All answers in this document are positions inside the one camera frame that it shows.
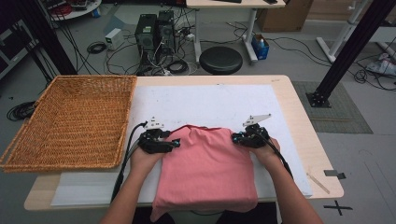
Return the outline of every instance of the pink towel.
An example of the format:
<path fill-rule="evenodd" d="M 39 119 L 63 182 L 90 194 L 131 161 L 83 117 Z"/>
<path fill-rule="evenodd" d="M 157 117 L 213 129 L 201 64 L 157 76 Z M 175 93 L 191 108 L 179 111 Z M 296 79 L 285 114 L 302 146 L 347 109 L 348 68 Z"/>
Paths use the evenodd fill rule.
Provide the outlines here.
<path fill-rule="evenodd" d="M 163 157 L 151 221 L 175 210 L 247 212 L 257 205 L 253 163 L 225 128 L 183 126 L 168 139 L 180 147 Z"/>

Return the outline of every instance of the floor mat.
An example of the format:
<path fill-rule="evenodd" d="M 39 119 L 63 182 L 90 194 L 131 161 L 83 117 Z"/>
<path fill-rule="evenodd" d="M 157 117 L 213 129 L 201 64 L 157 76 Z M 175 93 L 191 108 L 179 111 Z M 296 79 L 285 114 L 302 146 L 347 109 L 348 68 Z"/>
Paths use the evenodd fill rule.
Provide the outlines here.
<path fill-rule="evenodd" d="M 314 92 L 319 82 L 295 81 L 292 84 L 317 133 L 373 133 L 342 83 L 329 98 L 331 108 L 311 107 L 308 102 L 305 94 Z"/>

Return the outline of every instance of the black stool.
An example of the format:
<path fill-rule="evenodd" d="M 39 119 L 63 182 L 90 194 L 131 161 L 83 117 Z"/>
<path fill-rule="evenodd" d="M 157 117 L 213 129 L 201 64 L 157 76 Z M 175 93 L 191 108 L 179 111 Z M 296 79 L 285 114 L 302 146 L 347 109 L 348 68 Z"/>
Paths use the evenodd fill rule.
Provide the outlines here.
<path fill-rule="evenodd" d="M 206 49 L 199 58 L 199 64 L 212 75 L 230 75 L 242 67 L 241 54 L 226 47 Z"/>

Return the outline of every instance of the black metal pole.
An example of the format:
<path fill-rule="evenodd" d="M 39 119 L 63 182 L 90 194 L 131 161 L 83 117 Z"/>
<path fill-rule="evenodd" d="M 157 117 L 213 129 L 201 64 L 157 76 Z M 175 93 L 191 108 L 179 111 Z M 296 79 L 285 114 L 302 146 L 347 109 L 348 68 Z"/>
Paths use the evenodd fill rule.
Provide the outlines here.
<path fill-rule="evenodd" d="M 335 86 L 395 5 L 396 0 L 374 0 L 315 92 L 306 94 L 311 106 L 326 106 Z"/>

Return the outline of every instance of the electronic device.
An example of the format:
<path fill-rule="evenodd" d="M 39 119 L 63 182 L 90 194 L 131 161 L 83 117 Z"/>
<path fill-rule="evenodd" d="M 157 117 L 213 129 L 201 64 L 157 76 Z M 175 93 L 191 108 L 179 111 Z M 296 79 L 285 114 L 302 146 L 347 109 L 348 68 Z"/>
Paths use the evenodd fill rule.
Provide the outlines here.
<path fill-rule="evenodd" d="M 282 160 L 283 166 L 288 171 L 288 173 L 293 177 L 291 173 L 291 169 L 286 162 L 285 158 L 283 158 L 280 151 L 274 146 L 271 141 L 270 135 L 264 127 L 260 127 L 259 122 L 265 119 L 271 118 L 271 114 L 268 115 L 260 115 L 260 116 L 250 116 L 243 126 L 245 128 L 245 132 L 240 133 L 232 133 L 231 139 L 235 144 L 244 146 L 244 147 L 265 147 L 268 145 L 275 154 Z"/>
<path fill-rule="evenodd" d="M 121 29 L 115 28 L 108 35 L 105 36 L 107 47 L 111 50 L 116 50 L 125 41 Z"/>
<path fill-rule="evenodd" d="M 162 10 L 158 15 L 158 35 L 161 39 L 161 53 L 173 54 L 176 49 L 174 11 Z"/>
<path fill-rule="evenodd" d="M 134 32 L 141 63 L 153 65 L 159 61 L 159 39 L 157 36 L 157 15 L 142 14 Z"/>
<path fill-rule="evenodd" d="M 139 138 L 131 145 L 132 137 L 137 128 L 144 127 L 145 132 L 141 133 Z M 120 191 L 120 187 L 123 181 L 123 172 L 128 160 L 131 158 L 132 153 L 141 147 L 148 154 L 153 153 L 166 153 L 171 152 L 175 147 L 180 147 L 180 139 L 174 139 L 171 142 L 164 142 L 163 138 L 169 137 L 169 131 L 163 131 L 164 125 L 158 122 L 154 117 L 150 121 L 140 123 L 134 127 L 129 136 L 128 146 L 126 148 L 125 157 L 122 162 L 122 166 L 117 176 L 116 184 L 114 185 L 113 194 L 111 196 L 111 202 L 116 198 L 117 193 Z"/>

